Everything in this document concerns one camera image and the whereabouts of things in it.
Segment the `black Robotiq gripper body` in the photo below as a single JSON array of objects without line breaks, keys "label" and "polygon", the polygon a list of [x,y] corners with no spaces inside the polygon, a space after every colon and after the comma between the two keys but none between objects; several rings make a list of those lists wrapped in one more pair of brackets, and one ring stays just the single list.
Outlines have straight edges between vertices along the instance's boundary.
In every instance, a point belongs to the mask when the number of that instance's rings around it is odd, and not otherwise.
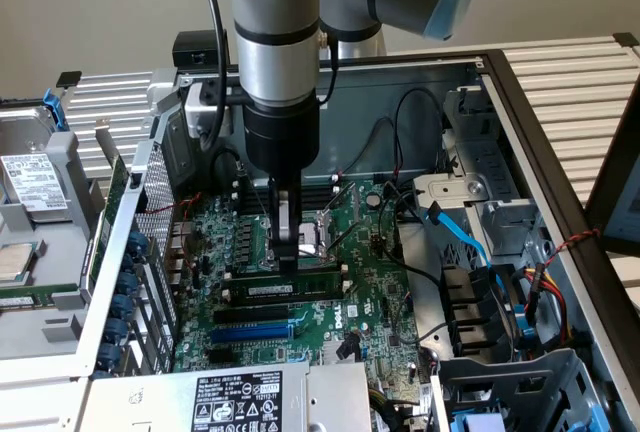
[{"label": "black Robotiq gripper body", "polygon": [[249,161],[274,179],[289,179],[311,165],[319,152],[319,101],[314,94],[286,107],[243,106]]}]

